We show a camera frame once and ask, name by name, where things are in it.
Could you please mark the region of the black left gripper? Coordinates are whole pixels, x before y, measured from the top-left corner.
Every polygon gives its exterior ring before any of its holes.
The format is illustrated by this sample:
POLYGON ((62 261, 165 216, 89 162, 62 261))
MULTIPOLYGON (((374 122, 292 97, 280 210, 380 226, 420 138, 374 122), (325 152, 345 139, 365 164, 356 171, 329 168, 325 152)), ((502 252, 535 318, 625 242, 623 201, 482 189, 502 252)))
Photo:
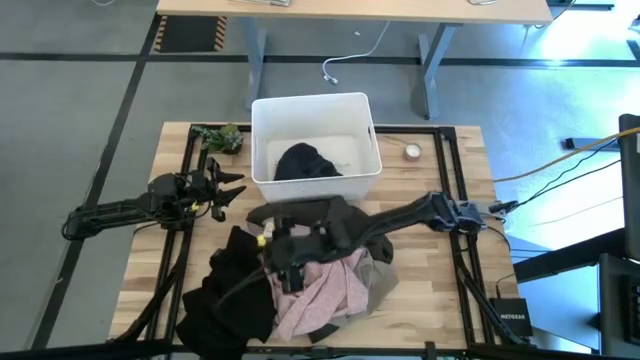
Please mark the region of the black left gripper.
POLYGON ((246 189, 246 186, 219 190, 218 183, 229 184, 244 177, 244 174, 224 172, 213 157, 208 157, 205 170, 193 170, 187 174, 187 192, 198 203, 209 202, 211 204, 213 219, 225 221, 226 214, 223 208, 228 207, 246 189))

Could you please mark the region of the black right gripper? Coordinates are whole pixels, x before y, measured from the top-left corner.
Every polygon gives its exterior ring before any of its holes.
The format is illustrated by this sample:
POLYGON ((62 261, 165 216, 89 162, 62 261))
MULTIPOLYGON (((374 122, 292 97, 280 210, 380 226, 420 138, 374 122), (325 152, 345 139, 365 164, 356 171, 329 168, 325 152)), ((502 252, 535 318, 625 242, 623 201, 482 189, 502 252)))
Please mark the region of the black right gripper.
POLYGON ((294 265, 320 262, 331 250, 327 236, 291 236, 291 218, 278 216, 273 219, 272 238, 264 250, 264 264, 270 271, 279 271, 278 280, 284 294, 304 290, 304 270, 294 265))

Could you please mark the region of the pink garment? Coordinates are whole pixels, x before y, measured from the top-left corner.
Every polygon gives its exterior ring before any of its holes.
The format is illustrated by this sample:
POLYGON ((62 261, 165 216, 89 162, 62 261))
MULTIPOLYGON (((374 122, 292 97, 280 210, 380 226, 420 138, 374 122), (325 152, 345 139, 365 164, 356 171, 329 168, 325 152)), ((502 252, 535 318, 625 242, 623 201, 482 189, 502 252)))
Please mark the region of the pink garment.
POLYGON ((284 285, 268 273, 276 309, 272 335, 289 341, 294 336, 319 330, 333 318, 356 315, 368 305, 368 288, 356 276, 355 268, 367 255, 364 247, 329 263, 310 262, 303 267, 303 289, 284 293, 284 285))

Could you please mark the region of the large black garment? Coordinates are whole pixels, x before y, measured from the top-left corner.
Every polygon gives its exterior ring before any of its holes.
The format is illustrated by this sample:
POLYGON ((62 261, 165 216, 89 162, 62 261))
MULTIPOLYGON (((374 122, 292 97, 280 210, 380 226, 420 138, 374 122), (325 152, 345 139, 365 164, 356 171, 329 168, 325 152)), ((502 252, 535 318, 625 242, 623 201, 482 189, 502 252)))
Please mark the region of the large black garment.
POLYGON ((203 360, 241 360, 249 340, 269 339, 276 309, 259 253, 256 237, 234 226, 201 286, 183 295, 176 333, 203 360))

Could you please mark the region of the beige trousers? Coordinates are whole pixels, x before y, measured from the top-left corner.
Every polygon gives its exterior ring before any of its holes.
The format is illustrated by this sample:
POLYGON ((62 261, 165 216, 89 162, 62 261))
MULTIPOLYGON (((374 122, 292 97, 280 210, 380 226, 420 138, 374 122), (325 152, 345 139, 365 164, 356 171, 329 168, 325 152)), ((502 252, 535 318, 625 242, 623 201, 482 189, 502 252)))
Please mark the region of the beige trousers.
POLYGON ((356 314, 348 315, 349 322, 371 315, 399 284, 395 267, 384 261, 376 260, 366 248, 363 248, 361 257, 354 268, 354 274, 367 289, 367 307, 356 314))

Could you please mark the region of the small potted plant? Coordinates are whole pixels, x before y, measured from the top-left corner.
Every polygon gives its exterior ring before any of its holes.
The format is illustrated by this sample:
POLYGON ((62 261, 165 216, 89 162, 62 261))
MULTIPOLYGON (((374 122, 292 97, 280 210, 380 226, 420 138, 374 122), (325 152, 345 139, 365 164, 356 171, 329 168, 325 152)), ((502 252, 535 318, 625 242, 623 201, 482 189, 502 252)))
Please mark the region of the small potted plant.
POLYGON ((244 137, 235 124, 226 124, 219 128, 195 126, 192 130, 201 137, 202 147, 210 153, 227 155, 238 154, 243 146, 244 137))

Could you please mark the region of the small black garment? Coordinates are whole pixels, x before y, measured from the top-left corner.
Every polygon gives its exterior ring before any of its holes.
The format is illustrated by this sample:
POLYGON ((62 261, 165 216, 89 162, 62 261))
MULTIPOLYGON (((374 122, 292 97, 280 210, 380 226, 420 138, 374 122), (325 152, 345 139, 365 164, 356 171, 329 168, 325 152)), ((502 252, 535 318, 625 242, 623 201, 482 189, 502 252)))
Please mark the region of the small black garment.
POLYGON ((298 143, 287 149, 277 162, 274 180, 300 180, 337 177, 341 173, 335 165, 324 158, 318 150, 307 144, 298 143))

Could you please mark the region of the white plastic bin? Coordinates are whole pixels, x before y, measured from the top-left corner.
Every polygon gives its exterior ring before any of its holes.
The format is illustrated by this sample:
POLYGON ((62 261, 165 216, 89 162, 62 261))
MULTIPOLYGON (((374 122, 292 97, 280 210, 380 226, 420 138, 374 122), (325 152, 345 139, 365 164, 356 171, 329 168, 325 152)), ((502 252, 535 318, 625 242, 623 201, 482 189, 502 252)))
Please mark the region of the white plastic bin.
POLYGON ((363 199, 382 172, 368 97, 361 92, 264 98, 251 107, 251 177, 268 202, 339 195, 363 199), (338 177, 277 180, 296 144, 314 147, 338 177))

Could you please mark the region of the black hazard-striped mat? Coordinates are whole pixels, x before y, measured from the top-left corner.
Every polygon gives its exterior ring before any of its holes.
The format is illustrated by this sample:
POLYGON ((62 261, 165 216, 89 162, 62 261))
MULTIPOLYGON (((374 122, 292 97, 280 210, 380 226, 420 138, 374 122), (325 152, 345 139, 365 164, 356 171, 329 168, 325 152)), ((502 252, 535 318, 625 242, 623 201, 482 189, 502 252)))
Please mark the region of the black hazard-striped mat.
POLYGON ((224 48, 227 18, 161 17, 153 49, 159 53, 219 52, 224 48))

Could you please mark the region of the wooden desk with grey legs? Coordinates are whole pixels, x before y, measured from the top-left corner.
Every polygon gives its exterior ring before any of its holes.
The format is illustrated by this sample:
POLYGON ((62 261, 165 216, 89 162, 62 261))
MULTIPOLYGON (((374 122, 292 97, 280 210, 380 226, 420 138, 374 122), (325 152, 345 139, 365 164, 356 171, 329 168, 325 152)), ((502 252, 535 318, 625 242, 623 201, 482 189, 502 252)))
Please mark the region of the wooden desk with grey legs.
POLYGON ((548 25, 553 16, 546 0, 292 0, 288 6, 244 0, 158 0, 163 16, 227 16, 239 20, 250 65, 247 103, 259 98, 266 33, 259 18, 380 20, 435 23, 432 39, 420 34, 421 84, 425 118, 439 116, 435 76, 454 33, 465 24, 548 25))

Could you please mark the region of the black side table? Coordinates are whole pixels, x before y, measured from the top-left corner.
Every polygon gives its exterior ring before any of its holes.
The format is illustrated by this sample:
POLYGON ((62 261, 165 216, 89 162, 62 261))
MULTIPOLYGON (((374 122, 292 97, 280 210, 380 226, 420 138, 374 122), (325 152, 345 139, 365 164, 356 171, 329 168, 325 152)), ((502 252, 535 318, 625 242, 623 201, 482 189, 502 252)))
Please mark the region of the black side table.
POLYGON ((533 325, 601 355, 640 360, 640 253, 624 228, 514 265, 533 325))

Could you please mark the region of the black monitor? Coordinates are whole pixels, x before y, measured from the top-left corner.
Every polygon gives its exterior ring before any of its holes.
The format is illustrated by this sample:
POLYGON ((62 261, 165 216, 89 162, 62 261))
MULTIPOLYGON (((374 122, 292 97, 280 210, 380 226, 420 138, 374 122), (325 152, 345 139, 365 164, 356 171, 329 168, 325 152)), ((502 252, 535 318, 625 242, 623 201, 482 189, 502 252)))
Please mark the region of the black monitor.
POLYGON ((626 256, 640 261, 640 116, 624 114, 619 117, 619 128, 637 133, 619 140, 623 185, 626 256))

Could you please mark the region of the black aluminium frame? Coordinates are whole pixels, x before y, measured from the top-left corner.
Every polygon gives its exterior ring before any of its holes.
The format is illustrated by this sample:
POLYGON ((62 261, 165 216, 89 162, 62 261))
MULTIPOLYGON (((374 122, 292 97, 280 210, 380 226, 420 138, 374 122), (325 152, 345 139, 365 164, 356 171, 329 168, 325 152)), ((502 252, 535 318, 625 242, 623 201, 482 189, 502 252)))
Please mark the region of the black aluminium frame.
MULTIPOLYGON (((443 190, 456 199, 494 199, 488 158, 478 128, 379 125, 375 130, 383 170, 361 204, 365 211, 400 206, 429 190, 443 190), (422 156, 416 162, 403 157, 409 143, 422 148, 422 156)), ((241 185, 246 189, 227 209, 224 222, 202 217, 187 234, 169 234, 150 227, 135 235, 110 323, 111 337, 123 334, 131 326, 178 254, 186 251, 185 274, 177 279, 142 332, 143 339, 173 344, 175 355, 185 353, 174 331, 184 314, 182 295, 200 285, 209 272, 210 256, 225 246, 231 228, 243 224, 247 213, 264 201, 251 178, 249 150, 236 156, 221 156, 220 163, 228 172, 244 174, 241 185)), ((304 336, 288 342, 252 340, 248 352, 315 360, 347 356, 517 357, 516 348, 498 336, 467 282, 457 274, 457 267, 464 265, 484 291, 491 292, 500 285, 505 296, 517 295, 510 252, 499 222, 491 221, 487 231, 473 238, 413 226, 393 233, 391 241, 400 282, 370 317, 341 328, 317 344, 304 336)))

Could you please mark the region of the black Netgear network switch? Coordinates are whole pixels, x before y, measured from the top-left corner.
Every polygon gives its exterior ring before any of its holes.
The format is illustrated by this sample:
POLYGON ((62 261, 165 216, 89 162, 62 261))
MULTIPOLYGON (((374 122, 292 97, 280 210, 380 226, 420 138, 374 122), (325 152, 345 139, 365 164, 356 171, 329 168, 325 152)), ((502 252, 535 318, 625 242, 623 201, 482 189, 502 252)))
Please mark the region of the black Netgear network switch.
POLYGON ((523 298, 491 298, 500 319, 518 336, 531 337, 533 329, 526 300, 523 298))

